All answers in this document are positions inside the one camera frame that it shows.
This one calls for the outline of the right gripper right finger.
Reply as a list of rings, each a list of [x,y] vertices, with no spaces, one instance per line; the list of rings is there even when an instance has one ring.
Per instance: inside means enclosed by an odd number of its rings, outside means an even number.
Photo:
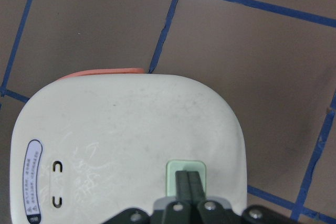
[[[230,202],[219,196],[206,196],[198,172],[187,172],[191,193],[191,223],[234,223]]]

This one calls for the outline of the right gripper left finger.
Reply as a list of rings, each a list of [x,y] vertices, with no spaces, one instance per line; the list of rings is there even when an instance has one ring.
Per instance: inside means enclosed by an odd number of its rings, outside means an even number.
[[[187,171],[175,173],[175,196],[159,198],[154,202],[154,223],[190,223],[191,190]]]

